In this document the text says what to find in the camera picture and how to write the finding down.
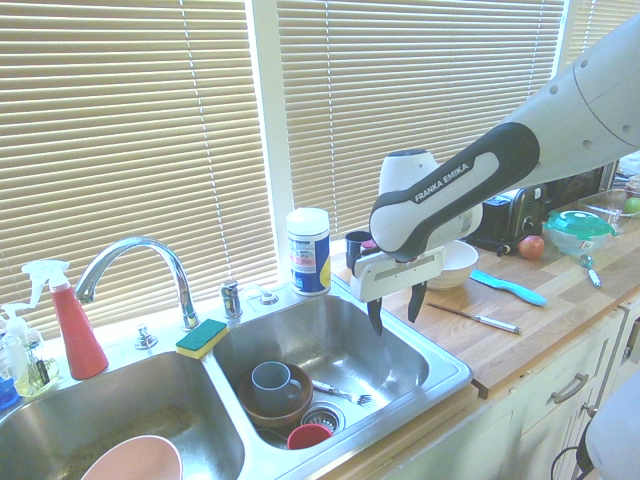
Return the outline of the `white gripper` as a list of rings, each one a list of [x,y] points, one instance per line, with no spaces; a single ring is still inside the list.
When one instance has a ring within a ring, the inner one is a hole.
[[[437,247],[402,263],[384,252],[365,255],[355,261],[350,280],[351,294],[367,303],[371,326],[377,336],[383,332],[382,297],[410,288],[407,319],[414,323],[423,305],[428,280],[439,276],[444,268],[444,248]]]

